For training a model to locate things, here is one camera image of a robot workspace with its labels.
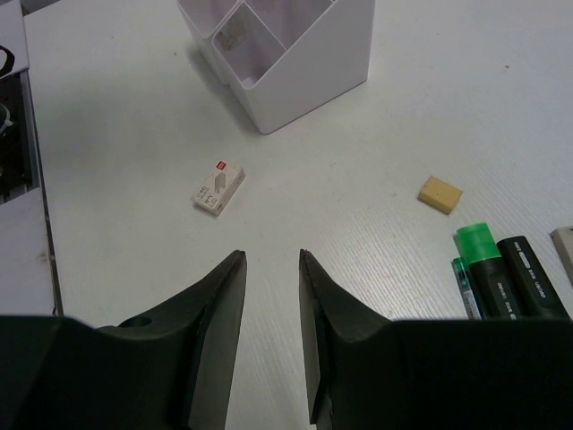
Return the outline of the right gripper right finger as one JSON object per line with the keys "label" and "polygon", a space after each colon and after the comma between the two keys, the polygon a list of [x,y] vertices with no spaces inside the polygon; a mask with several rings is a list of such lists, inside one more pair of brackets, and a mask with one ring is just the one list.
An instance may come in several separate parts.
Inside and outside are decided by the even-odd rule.
{"label": "right gripper right finger", "polygon": [[308,250],[299,304],[309,418],[319,429],[398,429],[403,370],[388,319],[340,287]]}

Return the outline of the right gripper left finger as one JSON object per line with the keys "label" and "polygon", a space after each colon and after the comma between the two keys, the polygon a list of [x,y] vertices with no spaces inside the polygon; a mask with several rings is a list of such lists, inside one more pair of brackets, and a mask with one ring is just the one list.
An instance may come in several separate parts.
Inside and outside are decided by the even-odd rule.
{"label": "right gripper left finger", "polygon": [[99,328],[106,384],[100,429],[222,429],[244,310],[247,259],[117,326]]}

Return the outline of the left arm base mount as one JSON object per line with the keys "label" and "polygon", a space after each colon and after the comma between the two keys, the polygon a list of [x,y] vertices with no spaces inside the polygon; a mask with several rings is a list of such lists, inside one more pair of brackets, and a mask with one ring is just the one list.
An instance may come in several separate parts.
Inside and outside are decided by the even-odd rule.
{"label": "left arm base mount", "polygon": [[20,1],[1,3],[1,202],[41,185],[30,61]]}

